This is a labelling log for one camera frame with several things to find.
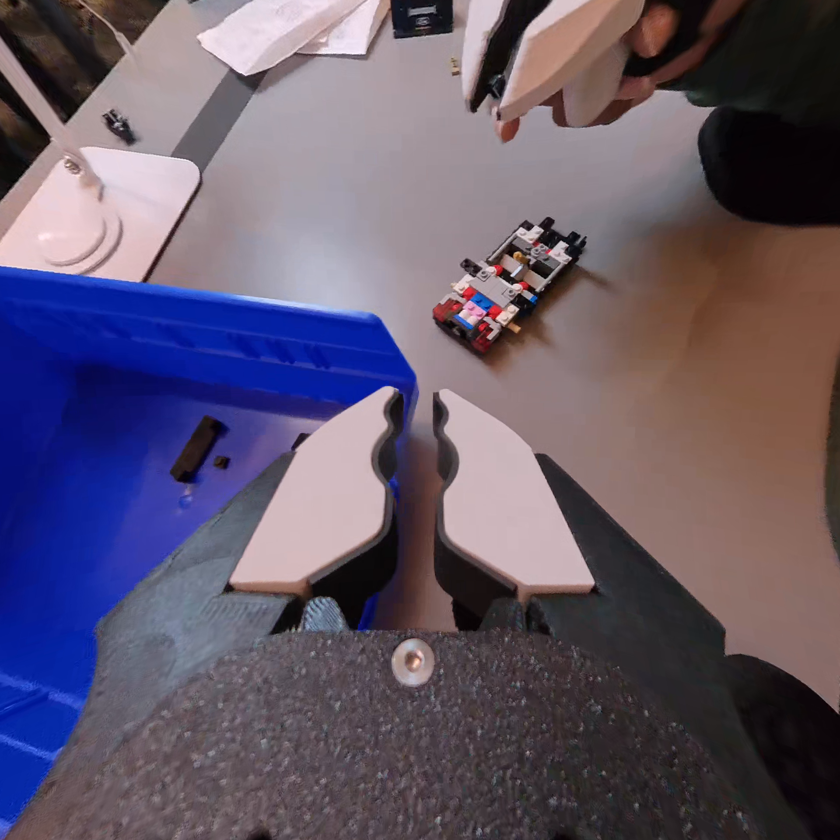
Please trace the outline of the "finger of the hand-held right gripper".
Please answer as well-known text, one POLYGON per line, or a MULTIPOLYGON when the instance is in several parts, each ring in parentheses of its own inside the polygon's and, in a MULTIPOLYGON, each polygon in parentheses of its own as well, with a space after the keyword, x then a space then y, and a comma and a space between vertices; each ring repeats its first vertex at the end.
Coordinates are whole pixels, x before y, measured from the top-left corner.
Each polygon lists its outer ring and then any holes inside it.
POLYGON ((612 43, 641 18, 645 1, 554 1, 525 30, 497 117, 522 118, 561 90, 566 66, 588 39, 612 43))
POLYGON ((469 112, 498 103, 522 36, 549 1, 473 1, 463 42, 463 97, 469 112))

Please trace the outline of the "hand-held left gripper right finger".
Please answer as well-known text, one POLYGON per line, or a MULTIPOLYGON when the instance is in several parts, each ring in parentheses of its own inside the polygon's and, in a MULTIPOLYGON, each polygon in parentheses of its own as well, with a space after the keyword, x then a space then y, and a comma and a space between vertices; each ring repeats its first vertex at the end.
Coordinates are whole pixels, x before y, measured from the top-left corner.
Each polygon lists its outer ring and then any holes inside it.
POLYGON ((592 573, 531 446, 453 391, 434 394, 434 568, 455 602, 588 594, 592 573))

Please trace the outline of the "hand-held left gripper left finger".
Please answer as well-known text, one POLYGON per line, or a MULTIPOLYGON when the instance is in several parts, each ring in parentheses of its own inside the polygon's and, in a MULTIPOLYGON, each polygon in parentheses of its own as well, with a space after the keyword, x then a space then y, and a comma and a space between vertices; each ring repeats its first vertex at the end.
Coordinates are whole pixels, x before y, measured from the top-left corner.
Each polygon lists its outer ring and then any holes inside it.
POLYGON ((237 592, 307 594, 372 550, 394 516, 392 481, 403 422, 403 394, 382 387, 299 444, 230 586, 237 592))

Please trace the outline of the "black brick axle assembly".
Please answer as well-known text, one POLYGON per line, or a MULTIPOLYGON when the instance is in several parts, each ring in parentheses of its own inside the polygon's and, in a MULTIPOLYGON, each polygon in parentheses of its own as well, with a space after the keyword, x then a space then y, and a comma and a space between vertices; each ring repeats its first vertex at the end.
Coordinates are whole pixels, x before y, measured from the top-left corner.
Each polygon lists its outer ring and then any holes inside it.
POLYGON ((446 35, 454 30, 453 1, 391 1, 395 39, 446 35))

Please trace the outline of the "brick car model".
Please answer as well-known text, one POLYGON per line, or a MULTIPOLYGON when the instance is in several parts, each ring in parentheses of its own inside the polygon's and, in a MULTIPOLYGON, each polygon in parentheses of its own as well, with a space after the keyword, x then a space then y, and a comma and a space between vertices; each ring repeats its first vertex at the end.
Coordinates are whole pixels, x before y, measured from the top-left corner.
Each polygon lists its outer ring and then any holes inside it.
POLYGON ((580 260, 587 237, 559 231, 552 217, 524 220, 484 259, 463 259, 463 276, 434 306, 433 321, 443 331, 486 355, 580 260))

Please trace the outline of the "person's right forearm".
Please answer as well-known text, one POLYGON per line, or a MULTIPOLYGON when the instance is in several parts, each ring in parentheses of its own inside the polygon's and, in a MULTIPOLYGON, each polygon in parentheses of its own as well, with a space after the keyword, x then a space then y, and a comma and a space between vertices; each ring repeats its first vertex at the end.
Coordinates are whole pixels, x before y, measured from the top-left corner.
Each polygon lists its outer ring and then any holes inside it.
POLYGON ((838 128, 839 2, 749 2, 698 66, 661 87, 701 108, 838 128))

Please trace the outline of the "person's right hand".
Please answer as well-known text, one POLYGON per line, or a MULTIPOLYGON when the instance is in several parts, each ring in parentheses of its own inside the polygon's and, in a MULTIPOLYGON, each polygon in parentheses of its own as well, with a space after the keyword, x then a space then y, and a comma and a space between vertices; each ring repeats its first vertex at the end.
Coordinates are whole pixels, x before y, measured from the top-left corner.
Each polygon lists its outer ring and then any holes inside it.
MULTIPOLYGON (((622 77, 615 99, 599 115, 596 121, 584 128, 604 127, 619 120, 627 112, 650 99, 658 88, 663 87, 668 82, 677 80, 690 69, 697 67, 701 63, 702 55, 706 49, 706 46, 697 43, 648 76, 622 77)), ((552 121, 556 125, 561 128, 569 128, 564 119, 562 89, 545 100, 542 106, 551 111, 552 121)))

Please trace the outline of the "long black brick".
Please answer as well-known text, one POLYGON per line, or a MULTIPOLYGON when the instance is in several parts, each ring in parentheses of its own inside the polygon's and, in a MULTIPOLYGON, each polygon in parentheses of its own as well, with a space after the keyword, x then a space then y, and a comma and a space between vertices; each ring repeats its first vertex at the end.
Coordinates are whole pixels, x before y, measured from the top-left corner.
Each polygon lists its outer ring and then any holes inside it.
POLYGON ((171 477, 179 484, 193 483, 217 439, 225 431, 226 426, 220 420, 209 415, 203 416, 171 467, 171 477))

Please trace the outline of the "white numbered paper bag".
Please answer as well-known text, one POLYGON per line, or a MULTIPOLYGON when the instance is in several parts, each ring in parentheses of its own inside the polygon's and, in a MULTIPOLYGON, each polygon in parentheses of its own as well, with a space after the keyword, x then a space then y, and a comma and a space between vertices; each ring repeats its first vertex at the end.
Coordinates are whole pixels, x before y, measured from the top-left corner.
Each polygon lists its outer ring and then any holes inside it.
POLYGON ((351 14, 361 1, 252 1, 197 36, 243 77, 269 70, 351 14))

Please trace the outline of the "large blue plastic bin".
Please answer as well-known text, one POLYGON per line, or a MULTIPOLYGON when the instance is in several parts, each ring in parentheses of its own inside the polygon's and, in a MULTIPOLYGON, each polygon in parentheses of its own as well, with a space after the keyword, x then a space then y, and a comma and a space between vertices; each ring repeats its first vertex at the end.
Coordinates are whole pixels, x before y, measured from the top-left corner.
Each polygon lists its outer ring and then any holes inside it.
POLYGON ((1 287, 5 838, 81 716, 99 621, 301 434, 383 386, 409 418, 417 378, 367 312, 7 267, 1 287), (179 484, 205 415, 226 431, 179 484))

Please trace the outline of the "white book stand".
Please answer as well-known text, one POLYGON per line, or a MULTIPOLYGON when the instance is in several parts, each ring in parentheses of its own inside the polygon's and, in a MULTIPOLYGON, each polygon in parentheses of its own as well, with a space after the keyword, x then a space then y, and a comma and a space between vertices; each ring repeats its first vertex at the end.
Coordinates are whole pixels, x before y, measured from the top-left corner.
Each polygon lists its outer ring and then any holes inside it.
POLYGON ((200 186, 198 167, 80 147, 4 40, 1 68, 60 152, 2 237, 2 266, 145 281, 200 186))

